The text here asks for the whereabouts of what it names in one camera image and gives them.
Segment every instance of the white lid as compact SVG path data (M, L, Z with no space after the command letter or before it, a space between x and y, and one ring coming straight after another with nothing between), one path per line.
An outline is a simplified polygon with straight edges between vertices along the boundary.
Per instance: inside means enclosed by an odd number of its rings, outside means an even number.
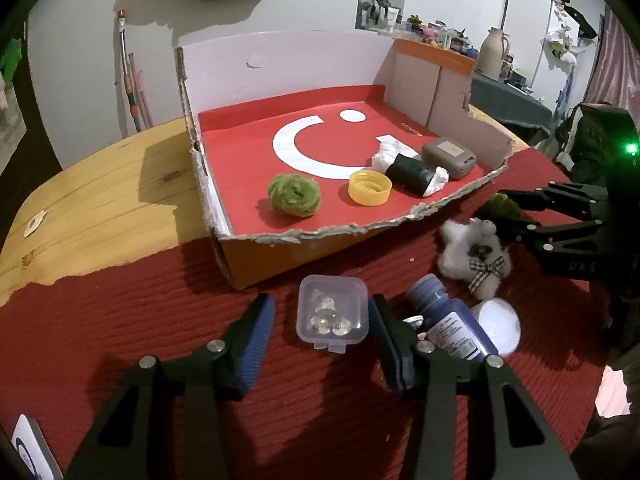
M500 357L515 352L520 343L520 319L513 307L500 298L483 301L471 309Z

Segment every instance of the white smiley logo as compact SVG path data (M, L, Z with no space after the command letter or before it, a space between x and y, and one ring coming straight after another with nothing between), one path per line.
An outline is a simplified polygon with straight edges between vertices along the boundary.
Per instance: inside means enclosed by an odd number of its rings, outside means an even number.
M348 123L361 123L367 117L357 110L343 110L340 112L340 118ZM320 117L312 115L285 124L273 137L273 151L282 162L294 170L303 171L304 173L309 173L321 178L348 180L353 173L363 170L364 167L336 166L335 164L320 162L319 160L303 155L296 147L295 140L297 134L309 126L322 123L324 123L324 121ZM397 140L391 135L376 137L376 139L380 142ZM405 144L402 144L401 153L409 157L418 155L413 148Z

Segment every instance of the metal bolt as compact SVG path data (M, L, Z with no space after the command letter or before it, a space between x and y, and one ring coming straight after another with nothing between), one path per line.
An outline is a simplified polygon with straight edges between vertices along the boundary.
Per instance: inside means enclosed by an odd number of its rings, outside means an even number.
M418 341L415 347L418 349L418 352L421 352L423 354L430 354L436 349L435 345L431 341L426 340Z
M502 365L504 364L504 361L502 360L502 358L499 355L489 355L486 358L486 363L491 368L502 368Z
M145 355L144 357L140 358L140 361L138 361L138 366L140 368L151 368L155 364L156 358L152 355Z
M225 347L226 343L222 341L222 339L212 339L207 343L207 350L209 350L209 352L213 352L214 354L222 352Z

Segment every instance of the yellow bottle cap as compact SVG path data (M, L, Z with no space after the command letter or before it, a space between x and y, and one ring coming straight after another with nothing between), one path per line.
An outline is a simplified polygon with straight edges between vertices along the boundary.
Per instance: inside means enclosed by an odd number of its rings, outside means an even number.
M386 175L360 170L349 177L349 196L360 205L383 205L389 198L391 186Z

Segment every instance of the black roll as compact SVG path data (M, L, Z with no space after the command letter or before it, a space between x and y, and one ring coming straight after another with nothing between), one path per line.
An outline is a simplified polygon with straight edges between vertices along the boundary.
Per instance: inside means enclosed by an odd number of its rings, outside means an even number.
M427 186L436 174L436 168L437 166L398 153L393 164L385 171L385 175L396 186L404 187L417 196L424 196Z

